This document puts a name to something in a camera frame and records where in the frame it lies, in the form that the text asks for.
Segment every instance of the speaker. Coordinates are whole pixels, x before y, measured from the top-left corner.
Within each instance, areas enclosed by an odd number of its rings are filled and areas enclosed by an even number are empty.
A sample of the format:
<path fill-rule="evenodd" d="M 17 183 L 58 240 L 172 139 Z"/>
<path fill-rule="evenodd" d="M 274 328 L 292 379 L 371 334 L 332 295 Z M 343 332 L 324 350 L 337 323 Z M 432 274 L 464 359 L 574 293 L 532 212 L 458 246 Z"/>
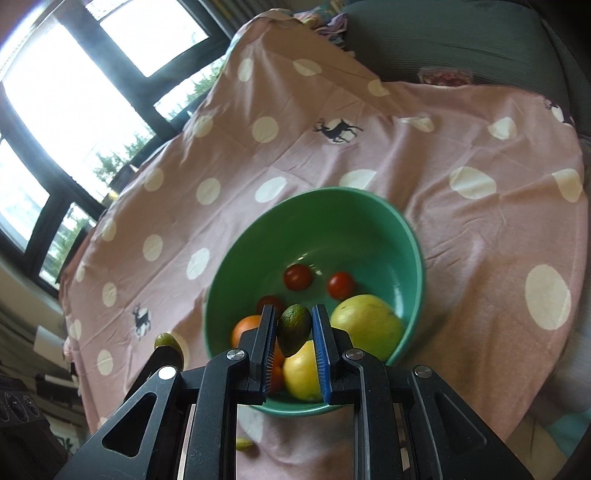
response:
<path fill-rule="evenodd" d="M 25 384 L 0 375 L 0 465 L 2 477 L 53 480 L 68 455 L 49 429 Z"/>

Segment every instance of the lemon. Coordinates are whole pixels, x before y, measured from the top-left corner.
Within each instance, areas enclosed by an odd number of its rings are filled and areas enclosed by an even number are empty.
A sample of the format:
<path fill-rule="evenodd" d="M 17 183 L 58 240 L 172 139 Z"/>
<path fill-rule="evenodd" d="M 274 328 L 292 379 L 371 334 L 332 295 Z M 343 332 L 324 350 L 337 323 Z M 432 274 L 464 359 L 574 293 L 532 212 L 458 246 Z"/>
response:
<path fill-rule="evenodd" d="M 302 348 L 283 364 L 285 388 L 295 398 L 303 401 L 321 401 L 314 342 L 308 340 Z"/>

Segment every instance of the window frame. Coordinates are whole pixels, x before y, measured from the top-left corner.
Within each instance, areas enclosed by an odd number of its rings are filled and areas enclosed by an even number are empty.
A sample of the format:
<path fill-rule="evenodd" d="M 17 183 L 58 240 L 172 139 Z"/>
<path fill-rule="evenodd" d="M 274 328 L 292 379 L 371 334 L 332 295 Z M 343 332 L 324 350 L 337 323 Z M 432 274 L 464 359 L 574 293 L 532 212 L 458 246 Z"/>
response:
<path fill-rule="evenodd" d="M 230 43 L 230 39 L 199 0 L 177 1 L 208 34 L 208 38 L 180 53 L 149 77 L 140 72 L 80 0 L 65 0 L 55 10 L 44 13 L 45 16 L 52 14 L 57 18 L 154 131 L 154 137 L 134 158 L 130 159 L 128 165 L 133 167 L 139 167 L 154 151 L 178 135 L 189 120 L 190 112 L 196 110 L 206 95 L 201 95 L 187 105 L 170 121 L 158 113 L 154 104 L 183 80 L 222 57 Z M 40 272 L 49 247 L 70 205 L 77 204 L 96 222 L 108 207 L 94 199 L 47 154 L 18 116 L 2 82 L 0 82 L 0 132 L 2 139 L 10 144 L 18 158 L 49 194 L 25 251 L 23 252 L 1 230 L 0 251 L 33 283 L 57 298 L 57 290 L 40 277 Z M 115 191 L 119 190 L 117 193 L 120 193 L 122 188 L 119 186 Z M 71 250 L 66 254 L 60 275 L 88 231 L 89 229 L 84 228 L 81 230 Z"/>

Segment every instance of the small avocado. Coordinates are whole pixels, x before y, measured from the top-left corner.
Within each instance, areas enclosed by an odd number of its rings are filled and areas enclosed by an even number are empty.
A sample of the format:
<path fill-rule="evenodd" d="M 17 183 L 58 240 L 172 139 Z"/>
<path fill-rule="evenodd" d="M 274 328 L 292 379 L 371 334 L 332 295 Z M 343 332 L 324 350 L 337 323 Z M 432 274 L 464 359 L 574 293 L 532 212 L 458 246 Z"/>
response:
<path fill-rule="evenodd" d="M 277 343 L 285 358 L 295 355 L 312 330 L 312 315 L 302 305 L 287 307 L 277 322 Z"/>

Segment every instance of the white polka dot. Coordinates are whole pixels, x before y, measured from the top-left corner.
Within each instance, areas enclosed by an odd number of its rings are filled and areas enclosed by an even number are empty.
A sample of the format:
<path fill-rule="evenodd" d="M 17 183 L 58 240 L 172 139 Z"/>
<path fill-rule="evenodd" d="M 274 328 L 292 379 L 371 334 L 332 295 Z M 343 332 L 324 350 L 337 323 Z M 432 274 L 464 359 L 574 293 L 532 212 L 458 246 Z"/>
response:
<path fill-rule="evenodd" d="M 191 358 L 190 356 L 190 351 L 189 351 L 189 345 L 187 344 L 187 341 L 183 338 L 183 336 L 181 334 L 179 334 L 178 332 L 170 332 L 170 334 L 174 337 L 174 339 L 177 341 L 178 345 L 180 346 L 181 350 L 183 351 L 183 370 L 188 370 L 189 369 L 189 360 Z"/>
<path fill-rule="evenodd" d="M 144 242 L 144 258 L 148 262 L 153 262 L 162 253 L 162 237 L 159 235 L 150 235 Z"/>
<path fill-rule="evenodd" d="M 80 341 L 80 337 L 82 337 L 82 323 L 80 320 L 76 319 L 70 324 L 70 328 L 68 328 L 68 334 L 77 342 Z"/>
<path fill-rule="evenodd" d="M 113 371 L 113 356 L 108 350 L 101 350 L 96 358 L 96 366 L 104 377 Z"/>
<path fill-rule="evenodd" d="M 279 126 L 273 117 L 259 118 L 252 126 L 252 136 L 257 142 L 269 143 L 279 133 Z"/>
<path fill-rule="evenodd" d="M 144 179 L 144 188 L 149 192 L 155 192 L 162 186 L 164 181 L 164 172 L 156 167 L 150 170 Z"/>
<path fill-rule="evenodd" d="M 368 83 L 368 90 L 373 96 L 383 97 L 389 95 L 390 91 L 382 85 L 379 79 L 372 80 Z"/>
<path fill-rule="evenodd" d="M 263 414 L 246 405 L 238 405 L 238 414 L 236 416 L 244 432 L 255 443 L 260 443 L 262 439 L 262 426 L 265 419 Z"/>
<path fill-rule="evenodd" d="M 339 187 L 351 187 L 363 190 L 372 181 L 374 170 L 353 170 L 343 175 L 339 180 Z"/>
<path fill-rule="evenodd" d="M 191 259 L 187 265 L 187 278 L 189 280 L 195 280 L 195 278 L 205 271 L 208 262 L 209 250 L 207 248 L 202 248 L 191 255 Z"/>
<path fill-rule="evenodd" d="M 244 59 L 240 62 L 238 67 L 238 80 L 241 82 L 247 82 L 252 77 L 252 71 L 254 70 L 255 63 L 251 59 Z"/>
<path fill-rule="evenodd" d="M 110 242 L 115 238 L 115 234 L 117 233 L 117 224 L 113 219 L 108 219 L 105 223 L 103 223 L 103 228 L 100 231 L 100 236 L 105 242 Z"/>
<path fill-rule="evenodd" d="M 220 195 L 221 188 L 218 179 L 203 180 L 197 188 L 197 201 L 201 205 L 211 205 Z"/>
<path fill-rule="evenodd" d="M 270 202 L 274 199 L 287 184 L 287 180 L 283 177 L 275 177 L 263 183 L 255 193 L 255 200 L 258 203 Z"/>
<path fill-rule="evenodd" d="M 84 280 L 85 274 L 86 274 L 86 267 L 85 267 L 84 263 L 80 263 L 80 265 L 78 265 L 78 268 L 76 269 L 76 274 L 74 275 L 76 281 L 78 283 L 80 283 L 82 280 Z"/>
<path fill-rule="evenodd" d="M 432 132 L 435 130 L 435 125 L 433 124 L 433 120 L 425 116 L 414 116 L 410 118 L 401 118 L 400 121 L 403 124 L 412 125 L 417 130 L 421 132 Z"/>
<path fill-rule="evenodd" d="M 510 116 L 501 118 L 486 128 L 493 137 L 499 140 L 511 140 L 517 136 L 517 125 Z"/>
<path fill-rule="evenodd" d="M 579 172 L 573 168 L 565 168 L 552 174 L 562 197 L 568 202 L 574 203 L 581 196 L 583 185 Z"/>
<path fill-rule="evenodd" d="M 552 110 L 552 115 L 558 120 L 559 122 L 564 122 L 564 114 L 562 113 L 562 109 L 559 106 L 553 106 L 550 108 Z"/>
<path fill-rule="evenodd" d="M 538 265 L 527 275 L 525 301 L 531 317 L 544 330 L 556 330 L 569 318 L 569 288 L 549 265 Z"/>
<path fill-rule="evenodd" d="M 478 200 L 496 193 L 496 182 L 472 167 L 456 168 L 449 175 L 449 186 L 464 198 Z"/>
<path fill-rule="evenodd" d="M 112 307 L 117 300 L 117 287 L 114 283 L 107 282 L 103 287 L 103 303 L 106 307 Z"/>
<path fill-rule="evenodd" d="M 205 137 L 213 128 L 213 119 L 210 115 L 197 118 L 193 125 L 193 135 L 197 138 Z"/>
<path fill-rule="evenodd" d="M 294 60 L 293 65 L 297 70 L 297 73 L 303 75 L 304 77 L 310 77 L 312 75 L 318 75 L 319 73 L 322 73 L 322 67 L 312 60 Z"/>

